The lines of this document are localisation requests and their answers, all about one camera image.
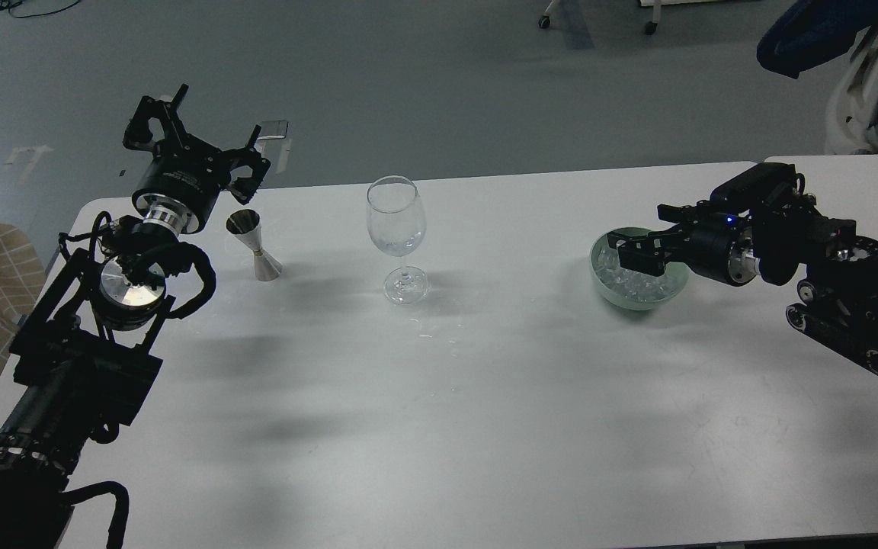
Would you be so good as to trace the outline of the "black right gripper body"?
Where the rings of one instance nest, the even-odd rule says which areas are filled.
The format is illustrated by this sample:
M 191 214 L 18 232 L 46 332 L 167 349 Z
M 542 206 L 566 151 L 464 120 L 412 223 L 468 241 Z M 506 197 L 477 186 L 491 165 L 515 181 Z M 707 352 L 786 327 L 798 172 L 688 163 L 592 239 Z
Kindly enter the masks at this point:
M 751 223 L 738 214 L 714 210 L 709 226 L 688 230 L 673 225 L 662 237 L 676 249 L 673 263 L 685 264 L 694 274 L 731 286 L 756 278 Z

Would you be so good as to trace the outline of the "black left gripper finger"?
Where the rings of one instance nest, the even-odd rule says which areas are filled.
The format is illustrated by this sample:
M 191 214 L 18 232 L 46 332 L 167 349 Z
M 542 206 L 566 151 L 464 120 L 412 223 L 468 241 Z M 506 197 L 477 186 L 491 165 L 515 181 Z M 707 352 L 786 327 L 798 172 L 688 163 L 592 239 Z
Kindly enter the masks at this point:
M 151 153 L 153 157 L 188 149 L 184 123 L 178 116 L 188 89 L 188 84 L 181 84 L 168 100 L 142 96 L 124 131 L 125 149 Z
M 217 154 L 217 168 L 223 177 L 223 183 L 219 183 L 219 187 L 228 191 L 241 205 L 248 204 L 257 194 L 271 167 L 271 161 L 255 149 L 261 132 L 262 125 L 257 124 L 246 145 Z

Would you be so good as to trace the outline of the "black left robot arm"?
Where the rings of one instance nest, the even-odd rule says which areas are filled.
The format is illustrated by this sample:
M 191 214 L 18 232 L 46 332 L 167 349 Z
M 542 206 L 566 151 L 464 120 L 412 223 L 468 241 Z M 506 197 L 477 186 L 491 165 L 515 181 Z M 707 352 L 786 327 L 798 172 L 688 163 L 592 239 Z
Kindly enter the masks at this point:
M 24 393 L 0 427 L 0 548 L 60 546 L 76 506 L 99 496 L 113 498 L 105 545 L 124 545 L 126 487 L 69 479 L 88 441 L 111 444 L 136 419 L 161 370 L 151 350 L 162 326 L 215 295 L 208 254 L 184 237 L 205 229 L 222 192 L 247 204 L 271 169 L 262 125 L 233 149 L 188 132 L 187 90 L 140 99 L 123 139 L 151 154 L 135 215 L 104 211 L 87 232 L 59 234 L 62 268 L 11 340 Z

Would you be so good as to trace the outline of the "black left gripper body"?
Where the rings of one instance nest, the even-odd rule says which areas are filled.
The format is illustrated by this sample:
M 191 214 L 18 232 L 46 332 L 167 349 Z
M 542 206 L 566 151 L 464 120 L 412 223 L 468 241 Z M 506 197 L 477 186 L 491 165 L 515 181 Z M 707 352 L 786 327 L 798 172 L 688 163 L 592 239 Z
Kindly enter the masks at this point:
M 132 195 L 133 208 L 146 214 L 157 202 L 174 203 L 184 219 L 181 232 L 204 230 L 220 192 L 229 187 L 235 163 L 221 152 L 208 156 L 190 149 L 153 146 L 152 160 Z

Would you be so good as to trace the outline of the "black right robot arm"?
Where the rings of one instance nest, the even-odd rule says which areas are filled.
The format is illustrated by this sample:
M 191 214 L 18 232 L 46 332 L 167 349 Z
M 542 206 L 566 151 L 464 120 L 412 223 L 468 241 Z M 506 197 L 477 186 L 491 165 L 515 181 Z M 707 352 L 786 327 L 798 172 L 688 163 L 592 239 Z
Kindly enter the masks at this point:
M 800 267 L 790 326 L 878 376 L 878 241 L 827 217 L 792 164 L 753 165 L 687 206 L 661 204 L 670 228 L 607 234 L 621 267 L 658 277 L 672 263 L 729 286 L 785 285 Z

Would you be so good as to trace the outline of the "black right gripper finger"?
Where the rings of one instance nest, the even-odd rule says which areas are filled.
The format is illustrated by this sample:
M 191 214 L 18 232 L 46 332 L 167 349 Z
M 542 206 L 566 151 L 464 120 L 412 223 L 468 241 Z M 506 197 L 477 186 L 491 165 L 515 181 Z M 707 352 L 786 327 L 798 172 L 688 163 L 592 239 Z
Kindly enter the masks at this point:
M 673 223 L 674 226 L 696 229 L 697 226 L 709 226 L 713 223 L 714 209 L 710 203 L 673 206 L 662 203 L 656 208 L 656 216 L 661 221 Z
M 617 251 L 624 270 L 642 272 L 649 277 L 662 277 L 668 263 L 675 260 L 676 249 L 661 234 L 607 234 L 607 246 Z

